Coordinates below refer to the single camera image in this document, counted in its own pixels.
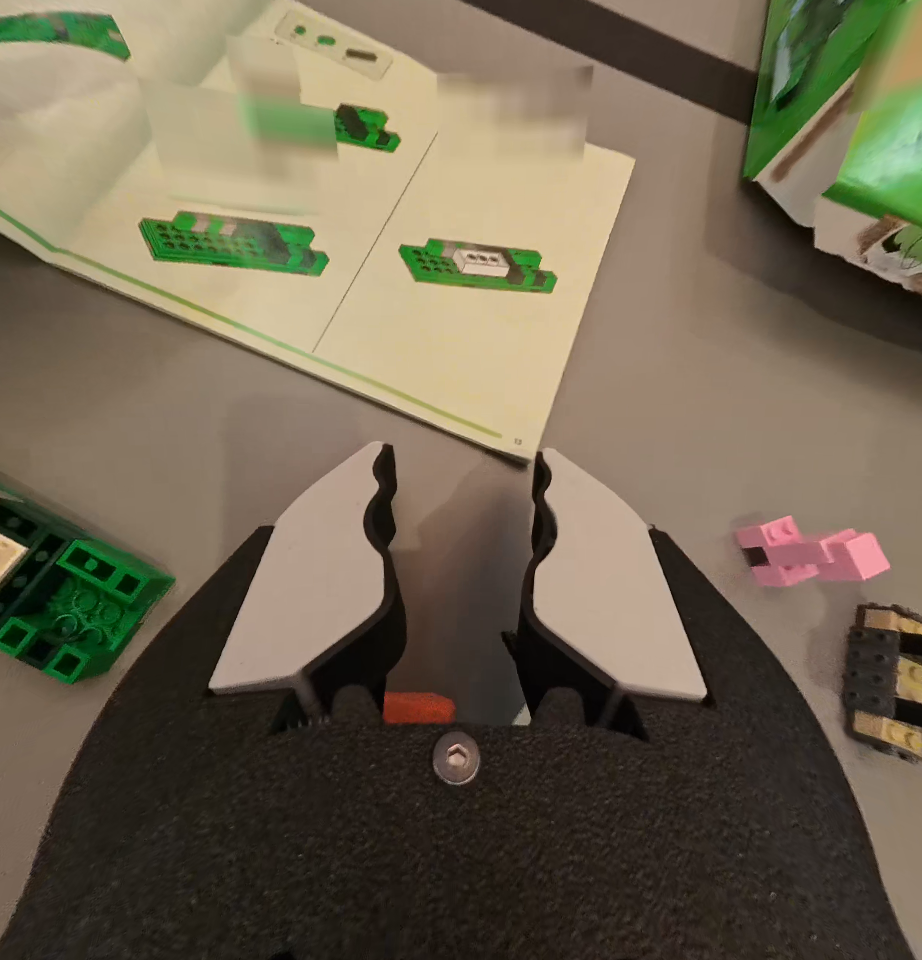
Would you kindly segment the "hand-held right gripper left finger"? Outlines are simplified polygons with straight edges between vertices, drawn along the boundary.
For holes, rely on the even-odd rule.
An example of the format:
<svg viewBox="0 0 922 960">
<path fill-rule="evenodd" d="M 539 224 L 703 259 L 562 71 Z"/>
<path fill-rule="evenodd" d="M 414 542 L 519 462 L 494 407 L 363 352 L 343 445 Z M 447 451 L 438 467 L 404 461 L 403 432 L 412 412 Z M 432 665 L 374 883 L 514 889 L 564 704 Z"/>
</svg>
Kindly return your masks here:
<svg viewBox="0 0 922 960">
<path fill-rule="evenodd" d="M 307 721 L 361 687 L 382 713 L 404 653 L 391 543 L 395 450 L 370 442 L 277 519 L 211 675 L 216 695 L 292 691 Z"/>
</svg>

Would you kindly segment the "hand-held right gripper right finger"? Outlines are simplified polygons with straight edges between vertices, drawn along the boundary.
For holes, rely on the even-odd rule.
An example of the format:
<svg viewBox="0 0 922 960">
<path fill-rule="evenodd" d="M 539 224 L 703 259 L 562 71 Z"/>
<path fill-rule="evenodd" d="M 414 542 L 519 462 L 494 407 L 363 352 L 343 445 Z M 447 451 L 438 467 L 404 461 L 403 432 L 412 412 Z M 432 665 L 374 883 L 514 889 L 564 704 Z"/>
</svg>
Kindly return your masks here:
<svg viewBox="0 0 922 960">
<path fill-rule="evenodd" d="M 707 705 L 707 684 L 652 527 L 552 448 L 532 478 L 531 556 L 520 589 L 516 673 L 532 721 L 556 690 L 583 721 L 636 721 L 635 702 Z"/>
</svg>

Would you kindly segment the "grey desk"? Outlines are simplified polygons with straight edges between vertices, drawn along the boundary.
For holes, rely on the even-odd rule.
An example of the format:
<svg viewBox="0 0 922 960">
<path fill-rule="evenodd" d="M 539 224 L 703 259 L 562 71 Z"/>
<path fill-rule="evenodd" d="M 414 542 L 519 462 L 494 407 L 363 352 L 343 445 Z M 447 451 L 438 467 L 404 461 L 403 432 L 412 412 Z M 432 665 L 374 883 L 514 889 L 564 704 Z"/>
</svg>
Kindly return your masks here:
<svg viewBox="0 0 922 960">
<path fill-rule="evenodd" d="M 825 256 L 742 184 L 741 124 L 595 68 L 594 142 L 635 158 L 543 443 L 669 533 L 797 682 L 922 958 L 922 763 L 842 730 L 864 596 L 922 614 L 922 300 Z M 118 674 L 254 529 L 364 443 L 395 447 L 410 638 L 391 686 L 474 722 L 521 700 L 500 632 L 526 470 L 56 270 L 0 236 L 0 475 L 160 563 L 176 589 Z M 878 538 L 867 582 L 755 581 L 733 532 Z"/>
</svg>

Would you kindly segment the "black desk strip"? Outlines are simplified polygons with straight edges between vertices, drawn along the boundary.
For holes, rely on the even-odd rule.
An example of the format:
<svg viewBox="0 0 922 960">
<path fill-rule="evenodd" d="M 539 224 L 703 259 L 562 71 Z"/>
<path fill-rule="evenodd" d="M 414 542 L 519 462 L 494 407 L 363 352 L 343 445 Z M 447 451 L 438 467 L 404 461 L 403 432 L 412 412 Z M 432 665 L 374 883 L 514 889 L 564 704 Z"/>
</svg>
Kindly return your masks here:
<svg viewBox="0 0 922 960">
<path fill-rule="evenodd" d="M 467 1 L 466 5 L 747 127 L 754 70 L 590 1 Z"/>
</svg>

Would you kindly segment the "orange brick separator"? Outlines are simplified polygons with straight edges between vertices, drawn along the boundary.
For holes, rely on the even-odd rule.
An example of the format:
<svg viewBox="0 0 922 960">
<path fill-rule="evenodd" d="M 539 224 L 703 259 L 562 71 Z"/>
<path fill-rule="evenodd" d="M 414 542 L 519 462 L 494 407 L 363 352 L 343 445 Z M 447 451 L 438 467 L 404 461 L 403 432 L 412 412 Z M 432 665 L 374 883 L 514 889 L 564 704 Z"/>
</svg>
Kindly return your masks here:
<svg viewBox="0 0 922 960">
<path fill-rule="evenodd" d="M 456 706 L 436 693 L 386 692 L 383 719 L 388 725 L 448 725 L 456 720 Z"/>
</svg>

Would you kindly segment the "pink brick pig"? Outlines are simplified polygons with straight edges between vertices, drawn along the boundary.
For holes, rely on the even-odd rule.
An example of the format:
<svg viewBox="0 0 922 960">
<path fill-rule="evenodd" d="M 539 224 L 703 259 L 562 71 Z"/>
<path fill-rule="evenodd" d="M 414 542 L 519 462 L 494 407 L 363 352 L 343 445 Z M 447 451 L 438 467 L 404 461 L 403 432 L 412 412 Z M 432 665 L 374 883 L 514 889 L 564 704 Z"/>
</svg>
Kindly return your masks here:
<svg viewBox="0 0 922 960">
<path fill-rule="evenodd" d="M 809 580 L 867 582 L 891 569 L 875 534 L 852 528 L 804 534 L 790 515 L 733 532 L 755 581 L 783 589 Z"/>
</svg>

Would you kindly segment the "green brick build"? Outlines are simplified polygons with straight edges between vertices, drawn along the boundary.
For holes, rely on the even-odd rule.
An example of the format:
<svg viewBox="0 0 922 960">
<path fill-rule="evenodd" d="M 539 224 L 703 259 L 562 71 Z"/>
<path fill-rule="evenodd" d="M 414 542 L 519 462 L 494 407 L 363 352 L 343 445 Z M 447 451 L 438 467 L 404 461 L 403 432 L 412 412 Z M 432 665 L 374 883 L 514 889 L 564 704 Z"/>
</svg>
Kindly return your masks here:
<svg viewBox="0 0 922 960">
<path fill-rule="evenodd" d="M 0 652 L 62 684 L 119 659 L 175 578 L 0 484 Z"/>
</svg>

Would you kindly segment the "black and tan brick build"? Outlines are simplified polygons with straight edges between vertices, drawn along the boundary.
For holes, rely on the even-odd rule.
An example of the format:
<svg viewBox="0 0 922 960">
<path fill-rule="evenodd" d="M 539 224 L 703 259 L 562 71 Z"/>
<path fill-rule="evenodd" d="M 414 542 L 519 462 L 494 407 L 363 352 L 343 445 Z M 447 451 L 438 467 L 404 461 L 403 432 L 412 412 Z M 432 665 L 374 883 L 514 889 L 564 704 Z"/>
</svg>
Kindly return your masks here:
<svg viewBox="0 0 922 960">
<path fill-rule="evenodd" d="M 850 737 L 922 762 L 922 615 L 860 604 L 847 635 L 842 704 Z"/>
</svg>

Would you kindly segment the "brick instruction booklet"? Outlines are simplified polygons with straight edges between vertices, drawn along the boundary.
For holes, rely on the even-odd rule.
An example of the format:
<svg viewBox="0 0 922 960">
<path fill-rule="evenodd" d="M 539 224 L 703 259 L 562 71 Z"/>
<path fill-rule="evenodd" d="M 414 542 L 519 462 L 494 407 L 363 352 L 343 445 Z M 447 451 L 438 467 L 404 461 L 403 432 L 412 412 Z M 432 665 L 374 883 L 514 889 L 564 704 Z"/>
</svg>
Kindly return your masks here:
<svg viewBox="0 0 922 960">
<path fill-rule="evenodd" d="M 315 2 L 0 2 L 0 234 L 530 459 L 635 167 L 592 74 L 439 70 Z"/>
</svg>

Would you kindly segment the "green toy box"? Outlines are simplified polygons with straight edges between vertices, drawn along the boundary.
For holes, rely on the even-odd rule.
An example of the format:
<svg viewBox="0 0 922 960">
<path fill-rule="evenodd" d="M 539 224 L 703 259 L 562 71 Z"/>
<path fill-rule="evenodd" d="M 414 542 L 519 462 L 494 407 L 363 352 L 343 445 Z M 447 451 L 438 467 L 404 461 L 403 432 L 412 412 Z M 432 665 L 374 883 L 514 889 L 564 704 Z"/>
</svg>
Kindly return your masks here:
<svg viewBox="0 0 922 960">
<path fill-rule="evenodd" d="M 922 297 L 922 1 L 772 2 L 743 177 Z"/>
</svg>

